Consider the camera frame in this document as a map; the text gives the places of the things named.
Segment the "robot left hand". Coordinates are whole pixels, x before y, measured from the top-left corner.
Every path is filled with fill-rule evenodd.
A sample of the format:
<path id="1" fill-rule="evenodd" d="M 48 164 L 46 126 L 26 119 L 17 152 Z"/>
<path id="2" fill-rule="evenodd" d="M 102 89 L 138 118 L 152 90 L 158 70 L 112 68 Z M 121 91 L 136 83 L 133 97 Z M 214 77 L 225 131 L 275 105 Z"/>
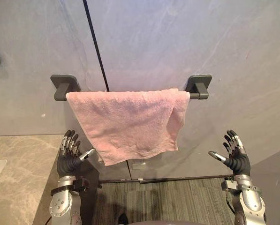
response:
<path id="1" fill-rule="evenodd" d="M 73 176 L 75 170 L 96 151 L 91 148 L 82 153 L 78 137 L 75 130 L 68 130 L 62 138 L 57 158 L 57 173 L 60 177 Z"/>

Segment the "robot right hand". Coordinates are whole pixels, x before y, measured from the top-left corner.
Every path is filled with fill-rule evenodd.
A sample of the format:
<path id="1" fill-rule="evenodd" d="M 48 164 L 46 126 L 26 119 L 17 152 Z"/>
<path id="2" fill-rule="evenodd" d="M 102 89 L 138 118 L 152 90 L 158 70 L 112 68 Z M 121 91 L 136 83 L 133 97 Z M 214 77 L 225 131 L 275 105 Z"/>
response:
<path id="1" fill-rule="evenodd" d="M 223 142 L 223 146 L 227 150 L 228 157 L 221 156 L 215 151 L 209 151 L 208 154 L 230 168 L 234 175 L 250 176 L 250 160 L 239 135 L 233 130 L 228 130 L 224 138 L 226 142 Z"/>

